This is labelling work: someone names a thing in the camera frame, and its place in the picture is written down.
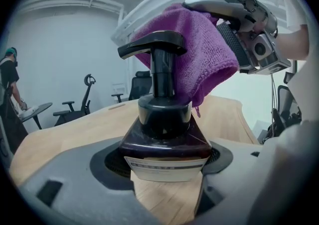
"camera lens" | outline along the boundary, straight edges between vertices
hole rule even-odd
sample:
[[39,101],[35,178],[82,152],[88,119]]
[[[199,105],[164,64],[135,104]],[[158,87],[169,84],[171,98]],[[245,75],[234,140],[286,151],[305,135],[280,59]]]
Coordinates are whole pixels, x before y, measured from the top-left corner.
[[265,48],[265,46],[262,43],[257,43],[255,45],[255,52],[258,55],[264,55],[266,53],[266,48]]

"bottle label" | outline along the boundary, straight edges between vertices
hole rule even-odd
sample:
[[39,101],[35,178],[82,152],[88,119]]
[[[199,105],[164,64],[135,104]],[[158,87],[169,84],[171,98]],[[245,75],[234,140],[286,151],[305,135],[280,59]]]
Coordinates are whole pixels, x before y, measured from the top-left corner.
[[206,159],[160,161],[124,157],[138,178],[156,182],[191,181],[205,165]]

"microfiber cloth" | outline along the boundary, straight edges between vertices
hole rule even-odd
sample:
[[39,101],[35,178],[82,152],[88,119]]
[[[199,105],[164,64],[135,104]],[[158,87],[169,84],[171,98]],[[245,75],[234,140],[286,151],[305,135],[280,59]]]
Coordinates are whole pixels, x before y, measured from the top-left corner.
[[[184,36],[187,52],[176,57],[175,91],[176,95],[186,95],[193,107],[202,104],[212,89],[239,68],[235,54],[216,28],[217,21],[209,13],[172,4],[132,37],[135,41],[157,30],[173,30]],[[151,67],[150,54],[141,53],[136,57],[148,68]]]

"dark pants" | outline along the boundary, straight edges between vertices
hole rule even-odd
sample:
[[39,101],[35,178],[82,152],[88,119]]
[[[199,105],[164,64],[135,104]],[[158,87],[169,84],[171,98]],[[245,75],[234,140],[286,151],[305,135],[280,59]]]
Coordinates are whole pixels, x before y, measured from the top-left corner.
[[24,138],[28,135],[28,132],[15,113],[10,97],[7,97],[2,106],[0,106],[0,115],[10,150],[15,154]]

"round table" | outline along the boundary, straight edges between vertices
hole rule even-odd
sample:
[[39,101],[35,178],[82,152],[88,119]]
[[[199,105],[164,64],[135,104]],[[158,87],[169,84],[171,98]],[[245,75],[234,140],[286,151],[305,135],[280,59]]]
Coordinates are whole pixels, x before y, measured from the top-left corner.
[[[242,115],[237,100],[207,96],[195,120],[206,139],[259,144]],[[59,153],[86,144],[125,135],[138,116],[137,100],[103,108],[71,122],[29,134],[10,167],[19,186]],[[202,174],[190,182],[143,181],[132,172],[137,199],[164,224],[182,224],[194,218]]]
[[52,103],[49,102],[49,103],[45,103],[45,104],[42,104],[39,106],[39,108],[34,111],[34,113],[32,113],[31,115],[27,116],[27,117],[24,117],[23,119],[21,119],[22,122],[25,122],[31,118],[34,119],[35,123],[37,124],[37,126],[39,127],[39,129],[42,129],[41,128],[41,125],[39,123],[39,119],[38,119],[38,114],[43,112],[44,110],[48,109],[50,106],[52,106]]

